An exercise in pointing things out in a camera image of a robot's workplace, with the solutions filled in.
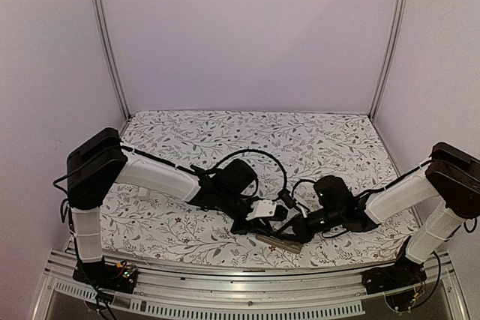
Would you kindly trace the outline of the white slim remote control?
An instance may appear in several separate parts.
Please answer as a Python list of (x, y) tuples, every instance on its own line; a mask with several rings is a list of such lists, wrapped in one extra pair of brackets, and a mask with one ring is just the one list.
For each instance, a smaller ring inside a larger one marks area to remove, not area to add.
[(146, 188), (139, 188), (138, 200), (139, 201), (148, 201), (150, 199), (151, 191)]

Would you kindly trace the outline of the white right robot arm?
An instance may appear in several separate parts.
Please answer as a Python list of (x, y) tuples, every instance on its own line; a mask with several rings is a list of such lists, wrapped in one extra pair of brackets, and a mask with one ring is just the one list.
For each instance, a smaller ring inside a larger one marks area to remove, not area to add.
[(317, 233), (341, 226), (348, 232), (369, 232), (393, 216), (428, 203), (432, 212), (403, 243), (399, 262), (388, 281), (405, 286), (416, 276), (416, 265), (446, 242), (467, 220), (479, 217), (479, 159), (439, 142), (427, 159), (384, 187), (357, 195), (338, 176), (328, 175), (313, 186), (320, 208), (293, 217), (284, 227), (292, 239), (307, 243)]

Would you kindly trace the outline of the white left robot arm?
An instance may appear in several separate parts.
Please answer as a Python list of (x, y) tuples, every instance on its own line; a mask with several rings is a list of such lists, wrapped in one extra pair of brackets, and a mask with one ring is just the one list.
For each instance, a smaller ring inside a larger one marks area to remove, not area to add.
[(234, 231), (269, 233), (269, 222), (283, 221), (288, 210), (277, 200), (245, 195), (259, 184), (257, 173), (231, 154), (228, 164), (210, 169), (187, 168), (122, 143), (119, 132), (107, 127), (67, 156), (61, 182), (69, 206), (73, 237), (83, 274), (96, 286), (112, 277), (101, 248), (101, 206), (114, 184), (127, 184), (184, 201), (202, 210), (219, 211), (233, 220)]

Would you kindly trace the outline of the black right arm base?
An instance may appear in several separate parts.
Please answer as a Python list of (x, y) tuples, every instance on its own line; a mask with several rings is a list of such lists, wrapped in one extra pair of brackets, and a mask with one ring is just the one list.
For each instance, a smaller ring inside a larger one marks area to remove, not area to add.
[(367, 294), (385, 294), (387, 306), (398, 313), (414, 307), (426, 279), (423, 265), (408, 259), (398, 259), (393, 265), (375, 267), (361, 273), (361, 283)]

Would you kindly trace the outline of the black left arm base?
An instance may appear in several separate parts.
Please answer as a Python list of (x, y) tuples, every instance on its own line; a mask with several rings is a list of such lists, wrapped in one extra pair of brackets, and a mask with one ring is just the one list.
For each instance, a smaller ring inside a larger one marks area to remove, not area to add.
[(138, 267), (126, 260), (107, 264), (105, 259), (99, 262), (84, 263), (77, 261), (73, 279), (90, 285), (94, 290), (111, 290), (133, 294), (137, 285)]

